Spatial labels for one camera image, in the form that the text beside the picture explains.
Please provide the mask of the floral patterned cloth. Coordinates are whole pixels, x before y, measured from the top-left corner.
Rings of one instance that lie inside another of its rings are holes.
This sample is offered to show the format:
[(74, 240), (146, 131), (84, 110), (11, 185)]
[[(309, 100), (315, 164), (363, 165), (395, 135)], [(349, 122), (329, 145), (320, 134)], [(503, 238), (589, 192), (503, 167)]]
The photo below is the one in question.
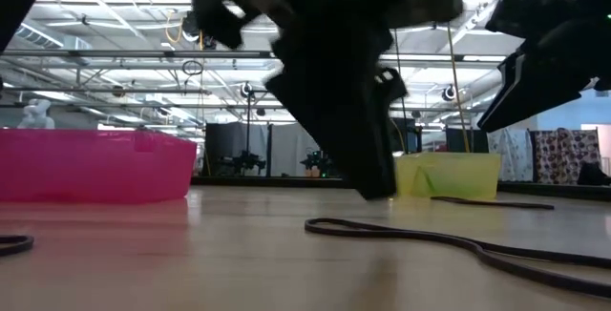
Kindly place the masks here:
[(584, 164), (600, 167), (599, 137), (595, 130), (531, 132), (536, 182), (577, 185)]

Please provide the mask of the background black station frame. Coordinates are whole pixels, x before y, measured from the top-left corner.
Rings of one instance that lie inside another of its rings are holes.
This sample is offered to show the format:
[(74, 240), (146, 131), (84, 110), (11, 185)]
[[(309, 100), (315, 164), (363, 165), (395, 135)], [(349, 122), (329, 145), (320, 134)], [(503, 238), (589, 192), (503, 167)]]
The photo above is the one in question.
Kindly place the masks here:
[[(272, 135), (274, 130), (274, 124), (271, 120), (260, 120), (260, 117), (264, 115), (265, 106), (261, 106), (261, 108), (258, 108), (258, 104), (261, 103), (263, 99), (265, 99), (265, 97), (268, 95), (268, 91), (253, 89), (253, 92), (254, 96), (251, 99), (246, 99), (247, 102), (244, 151), (249, 151), (250, 153), (257, 155), (262, 160), (266, 161), (265, 168), (260, 173), (258, 173), (258, 176), (263, 173), (265, 177), (271, 177), (273, 149)], [(253, 137), (252, 128), (253, 124), (257, 121), (261, 122), (260, 127), (263, 130), (262, 144), (264, 145), (264, 149), (260, 155), (257, 153), (253, 153), (251, 149), (251, 142)]]

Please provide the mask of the dark brown rubber band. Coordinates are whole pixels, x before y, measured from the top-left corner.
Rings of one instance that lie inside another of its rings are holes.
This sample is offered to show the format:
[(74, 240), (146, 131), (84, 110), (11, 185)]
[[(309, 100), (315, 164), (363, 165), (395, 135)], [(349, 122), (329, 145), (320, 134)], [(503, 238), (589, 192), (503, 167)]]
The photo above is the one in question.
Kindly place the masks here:
[(454, 203), (454, 204), (462, 204), (462, 205), (473, 205), (473, 206), (507, 207), (507, 208), (533, 209), (533, 210), (546, 210), (546, 211), (552, 211), (556, 209), (555, 206), (549, 205), (549, 204), (481, 201), (481, 200), (470, 200), (470, 199), (459, 198), (459, 197), (431, 197), (431, 200), (449, 202), (449, 203)]
[(340, 218), (310, 218), (305, 221), (307, 232), (346, 238), (415, 239), (439, 242), (464, 249), (474, 254), (483, 264), (509, 275), (554, 287), (611, 300), (611, 284), (581, 280), (526, 265), (510, 262), (502, 256), (534, 259), (555, 263), (588, 266), (611, 271), (611, 259), (577, 254), (518, 248), (479, 241), (472, 238), (427, 231), (390, 228)]
[(0, 258), (30, 251), (34, 237), (26, 235), (0, 235)]

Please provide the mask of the white humanoid figure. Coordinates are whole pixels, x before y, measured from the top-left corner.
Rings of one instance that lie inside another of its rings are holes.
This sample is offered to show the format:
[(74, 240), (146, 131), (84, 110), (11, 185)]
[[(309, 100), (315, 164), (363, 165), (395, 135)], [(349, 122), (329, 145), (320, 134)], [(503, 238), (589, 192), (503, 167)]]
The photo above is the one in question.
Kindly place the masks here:
[(23, 109), (23, 118), (17, 128), (53, 130), (54, 121), (48, 116), (51, 105), (52, 103), (47, 99), (31, 99)]

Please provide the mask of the white hanging cloth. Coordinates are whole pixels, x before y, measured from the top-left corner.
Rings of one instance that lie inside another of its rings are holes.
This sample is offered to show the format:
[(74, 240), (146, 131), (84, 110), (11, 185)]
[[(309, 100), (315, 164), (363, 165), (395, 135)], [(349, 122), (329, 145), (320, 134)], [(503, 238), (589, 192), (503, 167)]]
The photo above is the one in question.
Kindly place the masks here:
[(500, 181), (534, 180), (533, 144), (528, 130), (504, 128), (487, 134), (487, 138), (489, 152), (501, 157)]

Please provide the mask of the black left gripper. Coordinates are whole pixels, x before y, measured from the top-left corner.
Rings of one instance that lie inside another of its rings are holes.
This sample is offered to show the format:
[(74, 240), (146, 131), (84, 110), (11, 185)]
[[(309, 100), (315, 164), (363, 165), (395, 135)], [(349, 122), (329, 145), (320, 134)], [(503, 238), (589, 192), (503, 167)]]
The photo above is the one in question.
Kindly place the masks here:
[(272, 44), (283, 67), (265, 83), (365, 200), (396, 192), (389, 107), (407, 90), (379, 63), (392, 43), (382, 18), (294, 19)]

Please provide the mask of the black partition panel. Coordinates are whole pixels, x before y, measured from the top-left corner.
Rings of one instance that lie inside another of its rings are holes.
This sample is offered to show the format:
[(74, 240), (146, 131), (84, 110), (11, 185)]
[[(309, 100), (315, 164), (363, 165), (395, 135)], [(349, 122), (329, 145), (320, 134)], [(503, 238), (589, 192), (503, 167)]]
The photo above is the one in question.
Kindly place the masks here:
[(487, 134), (481, 130), (447, 129), (446, 145), (449, 152), (466, 153), (488, 153), (489, 144)]

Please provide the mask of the black curtain panel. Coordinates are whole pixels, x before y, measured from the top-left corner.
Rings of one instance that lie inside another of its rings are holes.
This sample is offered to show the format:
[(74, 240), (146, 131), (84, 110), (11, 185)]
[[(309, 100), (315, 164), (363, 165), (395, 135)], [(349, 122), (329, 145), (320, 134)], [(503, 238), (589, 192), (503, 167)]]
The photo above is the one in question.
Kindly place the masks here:
[(246, 125), (241, 122), (208, 123), (205, 129), (206, 176), (245, 176), (242, 153), (246, 150)]

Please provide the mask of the black aluminium table frame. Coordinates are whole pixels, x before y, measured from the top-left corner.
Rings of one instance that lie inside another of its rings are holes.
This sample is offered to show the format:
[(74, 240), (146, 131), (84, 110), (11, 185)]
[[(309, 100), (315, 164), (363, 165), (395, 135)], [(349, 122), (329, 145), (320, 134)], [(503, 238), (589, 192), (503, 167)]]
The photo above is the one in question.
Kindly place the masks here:
[[(261, 176), (193, 176), (192, 186), (278, 187), (351, 189), (339, 178), (261, 177)], [(504, 193), (541, 197), (600, 201), (611, 203), (611, 187), (581, 185), (551, 185), (521, 182), (498, 182), (497, 190)]]

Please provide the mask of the small black bulky object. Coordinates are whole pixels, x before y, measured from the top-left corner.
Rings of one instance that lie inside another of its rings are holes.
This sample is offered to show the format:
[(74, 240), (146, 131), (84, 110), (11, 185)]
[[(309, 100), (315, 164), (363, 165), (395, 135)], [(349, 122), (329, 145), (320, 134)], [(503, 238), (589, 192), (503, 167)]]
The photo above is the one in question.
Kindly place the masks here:
[(597, 163), (581, 164), (578, 185), (611, 186), (611, 176), (606, 175)]

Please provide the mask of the red plastic basket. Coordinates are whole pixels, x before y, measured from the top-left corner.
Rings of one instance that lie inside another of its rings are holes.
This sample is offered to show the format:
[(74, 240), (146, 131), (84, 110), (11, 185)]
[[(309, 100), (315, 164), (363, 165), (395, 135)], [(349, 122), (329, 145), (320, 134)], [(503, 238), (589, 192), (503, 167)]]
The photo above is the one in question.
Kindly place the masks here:
[(146, 131), (0, 130), (0, 201), (140, 204), (184, 197), (197, 144)]

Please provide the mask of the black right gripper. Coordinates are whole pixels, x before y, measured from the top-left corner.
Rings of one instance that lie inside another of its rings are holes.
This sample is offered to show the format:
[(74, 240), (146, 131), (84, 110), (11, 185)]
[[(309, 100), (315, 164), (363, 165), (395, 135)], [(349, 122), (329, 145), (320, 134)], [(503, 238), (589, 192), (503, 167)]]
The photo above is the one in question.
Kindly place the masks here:
[(502, 87), (477, 126), (491, 133), (581, 98), (611, 91), (611, 20), (575, 19), (528, 38), (497, 69)]

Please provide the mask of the yellow plastic basket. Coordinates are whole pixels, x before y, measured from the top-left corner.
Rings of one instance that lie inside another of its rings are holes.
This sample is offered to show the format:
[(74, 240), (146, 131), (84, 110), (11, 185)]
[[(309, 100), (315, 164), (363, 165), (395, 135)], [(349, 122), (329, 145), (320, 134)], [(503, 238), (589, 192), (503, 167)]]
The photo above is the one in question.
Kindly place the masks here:
[(412, 197), (415, 169), (426, 167), (433, 183), (432, 197), (494, 200), (501, 165), (499, 154), (426, 152), (395, 159), (397, 195)]

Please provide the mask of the black screen panel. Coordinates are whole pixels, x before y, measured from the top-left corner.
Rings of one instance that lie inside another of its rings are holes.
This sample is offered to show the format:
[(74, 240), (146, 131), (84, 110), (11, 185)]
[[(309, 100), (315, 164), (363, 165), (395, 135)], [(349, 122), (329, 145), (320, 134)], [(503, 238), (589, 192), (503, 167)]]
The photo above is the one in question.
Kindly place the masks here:
[(390, 147), (393, 152), (408, 154), (422, 151), (421, 129), (411, 118), (395, 118), (390, 120)]

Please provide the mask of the long ceiling light bar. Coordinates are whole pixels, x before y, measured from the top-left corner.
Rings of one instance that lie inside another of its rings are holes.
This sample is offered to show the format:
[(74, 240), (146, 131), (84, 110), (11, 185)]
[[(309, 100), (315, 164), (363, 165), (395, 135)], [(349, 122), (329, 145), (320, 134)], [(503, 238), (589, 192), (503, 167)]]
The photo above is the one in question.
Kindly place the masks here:
[(399, 60), (399, 61), (428, 61), (428, 62), (450, 62), (454, 59), (456, 62), (502, 62), (506, 56), (503, 55), (462, 55), (457, 54), (451, 57), (449, 54), (390, 54), (385, 53), (380, 55), (381, 60)]

